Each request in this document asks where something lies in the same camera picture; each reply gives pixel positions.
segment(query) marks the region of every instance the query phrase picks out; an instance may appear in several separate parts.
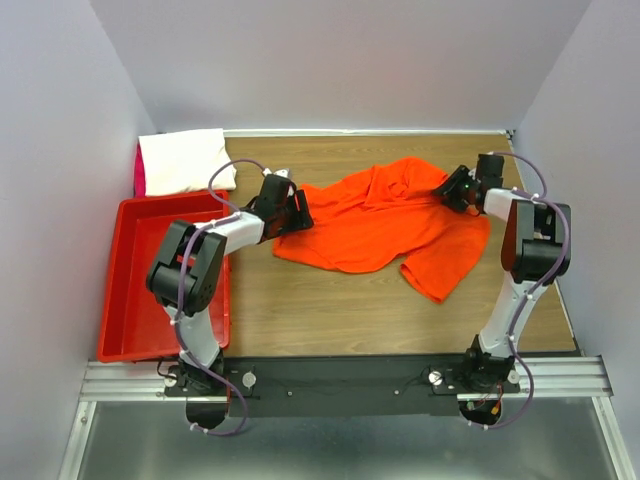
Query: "orange cloth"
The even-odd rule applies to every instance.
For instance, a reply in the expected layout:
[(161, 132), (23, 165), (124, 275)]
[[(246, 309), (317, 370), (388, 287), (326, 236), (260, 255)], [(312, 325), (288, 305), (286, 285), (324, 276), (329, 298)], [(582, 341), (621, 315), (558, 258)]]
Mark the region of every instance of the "orange cloth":
[(447, 176), (409, 157), (327, 188), (303, 185), (315, 225), (275, 239), (273, 253), (347, 273), (373, 272), (406, 255), (402, 274), (442, 303), (478, 262), (489, 238), (486, 217), (455, 213), (431, 195)]

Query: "folded white cloth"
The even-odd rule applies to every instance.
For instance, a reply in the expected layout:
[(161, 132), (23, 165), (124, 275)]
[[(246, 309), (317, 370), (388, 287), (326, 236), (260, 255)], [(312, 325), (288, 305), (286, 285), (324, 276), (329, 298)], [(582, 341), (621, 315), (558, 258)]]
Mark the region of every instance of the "folded white cloth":
[[(145, 135), (139, 142), (146, 196), (206, 190), (211, 175), (230, 161), (221, 128)], [(235, 176), (231, 165), (220, 172), (213, 187), (233, 190)]]

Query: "wooden table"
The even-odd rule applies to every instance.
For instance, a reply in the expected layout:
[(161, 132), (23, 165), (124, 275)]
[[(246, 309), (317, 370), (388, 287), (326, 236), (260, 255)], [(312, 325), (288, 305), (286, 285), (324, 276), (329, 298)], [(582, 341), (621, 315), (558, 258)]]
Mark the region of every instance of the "wooden table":
[[(374, 164), (418, 156), (448, 172), (475, 166), (478, 153), (509, 150), (499, 135), (411, 137), (229, 138), (233, 159), (254, 158), (272, 170), (291, 168), (294, 180), (327, 186)], [(512, 160), (505, 186), (520, 185)], [(262, 183), (251, 165), (238, 166), (231, 199), (245, 204)], [(478, 265), (442, 305), (415, 291), (396, 259), (382, 270), (350, 275), (273, 257), (271, 243), (232, 256), (232, 334), (229, 355), (340, 355), (463, 352), (485, 325), (502, 285), (504, 224), (492, 219)], [(523, 333), (523, 351), (575, 348), (555, 288), (540, 299)]]

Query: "white wall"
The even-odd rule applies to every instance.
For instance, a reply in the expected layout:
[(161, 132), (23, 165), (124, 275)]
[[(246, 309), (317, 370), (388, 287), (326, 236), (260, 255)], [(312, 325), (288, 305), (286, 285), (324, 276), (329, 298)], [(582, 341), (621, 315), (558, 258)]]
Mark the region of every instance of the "white wall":
[(2, 2), (0, 65), (0, 478), (51, 479), (153, 126), (86, 0)]
[(91, 0), (160, 130), (513, 128), (590, 0)]
[(594, 0), (516, 134), (573, 208), (562, 292), (579, 344), (602, 354), (640, 472), (640, 3)]

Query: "red tray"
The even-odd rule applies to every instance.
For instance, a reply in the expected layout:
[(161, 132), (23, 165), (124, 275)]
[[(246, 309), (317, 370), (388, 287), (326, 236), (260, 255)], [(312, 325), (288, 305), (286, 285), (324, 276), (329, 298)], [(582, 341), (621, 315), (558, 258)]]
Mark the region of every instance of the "red tray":
[[(227, 192), (218, 192), (228, 198)], [(111, 246), (107, 290), (97, 357), (101, 362), (145, 360), (176, 355), (180, 348), (169, 316), (145, 286), (147, 272), (169, 224), (178, 218), (205, 222), (228, 215), (228, 207), (208, 192), (125, 200)], [(209, 305), (220, 348), (229, 345), (231, 291), (225, 257)]]

